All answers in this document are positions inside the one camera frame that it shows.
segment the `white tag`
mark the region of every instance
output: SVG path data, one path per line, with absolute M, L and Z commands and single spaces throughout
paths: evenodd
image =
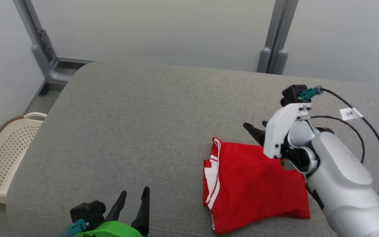
M 355 108 L 346 108 L 340 110 L 341 118 L 345 121 L 362 118 L 362 114 Z

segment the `folded clothing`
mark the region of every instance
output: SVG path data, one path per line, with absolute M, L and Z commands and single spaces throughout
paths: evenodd
M 213 231 L 224 234 L 271 216 L 310 218 L 302 174 L 285 170 L 259 145 L 213 138 L 204 161 L 203 204 L 212 212 Z

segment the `teal connector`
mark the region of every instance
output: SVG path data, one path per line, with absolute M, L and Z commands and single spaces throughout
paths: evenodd
M 322 94 L 323 91 L 321 89 L 322 89 L 322 86 L 316 86 L 314 88 L 309 88 L 308 90 L 302 91 L 301 93 L 299 93 L 299 99 L 301 101 L 306 102 L 310 100 L 312 97 L 318 94 Z
M 78 219 L 71 225 L 69 225 L 65 231 L 62 233 L 61 237 L 73 237 L 76 234 L 84 231 L 87 229 L 88 223 L 84 222 L 83 219 Z

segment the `white plastic basket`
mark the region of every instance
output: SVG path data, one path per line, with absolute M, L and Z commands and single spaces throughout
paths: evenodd
M 7 191 L 42 121 L 29 117 L 46 117 L 43 113 L 30 113 L 16 117 L 0 127 L 0 203 L 5 204 Z

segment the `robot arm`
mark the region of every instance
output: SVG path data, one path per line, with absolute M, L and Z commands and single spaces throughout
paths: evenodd
M 379 196 L 372 177 L 335 134 L 311 126 L 305 118 L 311 101 L 301 94 L 306 90 L 294 85 L 283 91 L 283 108 L 257 141 L 267 157 L 304 174 L 308 192 L 340 237 L 379 237 Z

